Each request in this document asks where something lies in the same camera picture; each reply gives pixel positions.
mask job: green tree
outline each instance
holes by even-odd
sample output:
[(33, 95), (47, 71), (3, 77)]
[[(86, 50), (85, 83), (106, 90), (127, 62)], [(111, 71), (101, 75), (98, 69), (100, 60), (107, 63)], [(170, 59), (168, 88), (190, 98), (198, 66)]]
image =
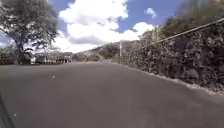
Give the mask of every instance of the green tree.
[(155, 26), (155, 28), (151, 31), (145, 31), (142, 35), (139, 36), (141, 40), (141, 47), (145, 45), (150, 45), (156, 43), (164, 38), (161, 33), (162, 26)]
[(13, 45), (0, 48), (0, 65), (14, 64), (15, 60), (15, 47)]
[(165, 37), (173, 36), (198, 26), (216, 21), (224, 16), (223, 0), (188, 0), (167, 19), (162, 29)]
[(46, 48), (44, 54), (49, 60), (57, 60), (59, 56), (63, 56), (61, 49), (53, 45), (50, 45), (48, 48)]
[(27, 50), (24, 45), (43, 48), (57, 36), (57, 14), (46, 0), (0, 2), (0, 30), (14, 40), (19, 62)]
[(76, 53), (72, 56), (72, 60), (78, 61), (78, 62), (85, 62), (87, 61), (88, 57), (83, 53)]
[(100, 57), (97, 54), (92, 54), (88, 57), (88, 61), (99, 61)]
[(120, 49), (116, 45), (108, 44), (103, 50), (99, 52), (104, 59), (112, 59), (116, 54), (118, 54)]

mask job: tree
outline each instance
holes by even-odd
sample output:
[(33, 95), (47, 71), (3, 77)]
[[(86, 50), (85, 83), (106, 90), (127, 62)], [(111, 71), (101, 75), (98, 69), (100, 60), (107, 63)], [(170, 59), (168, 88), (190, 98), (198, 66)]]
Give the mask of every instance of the tree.
[(19, 62), (27, 50), (24, 45), (47, 47), (57, 36), (57, 14), (46, 0), (0, 2), (0, 30), (14, 40)]
[(72, 56), (72, 60), (78, 61), (78, 62), (85, 62), (87, 61), (88, 57), (83, 53), (76, 53)]
[(223, 0), (188, 0), (183, 2), (176, 15), (166, 20), (162, 34), (173, 36), (224, 16)]
[(50, 60), (57, 60), (59, 57), (62, 56), (61, 49), (53, 45), (50, 45), (47, 49), (45, 49), (44, 54), (47, 56), (46, 59)]
[(13, 45), (0, 48), (0, 65), (14, 64), (15, 60), (15, 47)]
[(118, 54), (120, 49), (118, 46), (113, 45), (113, 44), (108, 44), (103, 48), (102, 50), (99, 51), (99, 54), (104, 57), (104, 59), (112, 59), (115, 57), (116, 54)]
[(90, 56), (88, 57), (87, 60), (88, 60), (88, 61), (99, 61), (99, 60), (100, 60), (100, 57), (99, 57), (99, 55), (97, 55), (97, 54), (92, 54), (92, 55), (90, 55)]
[(161, 33), (161, 30), (162, 30), (162, 26), (155, 26), (153, 30), (145, 31), (142, 35), (139, 36), (140, 40), (144, 42), (141, 45), (142, 46), (150, 45), (163, 39), (164, 36)]

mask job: white cloud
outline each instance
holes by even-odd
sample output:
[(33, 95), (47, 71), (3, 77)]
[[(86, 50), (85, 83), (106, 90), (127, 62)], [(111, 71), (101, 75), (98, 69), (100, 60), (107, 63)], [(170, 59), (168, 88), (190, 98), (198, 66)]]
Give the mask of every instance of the white cloud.
[(148, 14), (148, 15), (152, 15), (152, 18), (156, 18), (157, 17), (157, 13), (152, 8), (147, 8), (145, 10), (145, 13)]
[(135, 26), (133, 27), (134, 30), (136, 30), (136, 34), (137, 35), (142, 35), (145, 31), (149, 30), (153, 30), (155, 28), (154, 25), (152, 24), (147, 24), (146, 22), (139, 22), (137, 24), (135, 24)]
[(137, 23), (132, 29), (119, 33), (118, 20), (128, 18), (127, 0), (76, 0), (59, 13), (67, 23), (67, 34), (56, 38), (62, 51), (79, 52), (120, 40), (137, 40), (138, 35), (153, 25)]
[(127, 18), (127, 0), (76, 0), (69, 8), (60, 12), (59, 17), (66, 23), (100, 23), (108, 19)]
[(59, 47), (63, 52), (81, 52), (97, 47), (94, 44), (73, 44), (69, 41), (63, 32), (59, 31), (59, 36), (55, 38), (54, 46)]

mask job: asphalt road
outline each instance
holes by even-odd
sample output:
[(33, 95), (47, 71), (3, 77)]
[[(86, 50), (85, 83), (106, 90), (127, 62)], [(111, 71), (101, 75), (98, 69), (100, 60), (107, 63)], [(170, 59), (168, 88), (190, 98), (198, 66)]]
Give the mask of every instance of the asphalt road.
[(224, 101), (114, 64), (0, 67), (16, 128), (224, 128)]

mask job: wall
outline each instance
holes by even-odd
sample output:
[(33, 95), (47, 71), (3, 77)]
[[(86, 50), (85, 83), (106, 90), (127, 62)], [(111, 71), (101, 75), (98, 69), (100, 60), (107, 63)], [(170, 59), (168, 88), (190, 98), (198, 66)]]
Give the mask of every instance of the wall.
[(224, 90), (224, 21), (123, 53), (121, 62), (214, 91)]

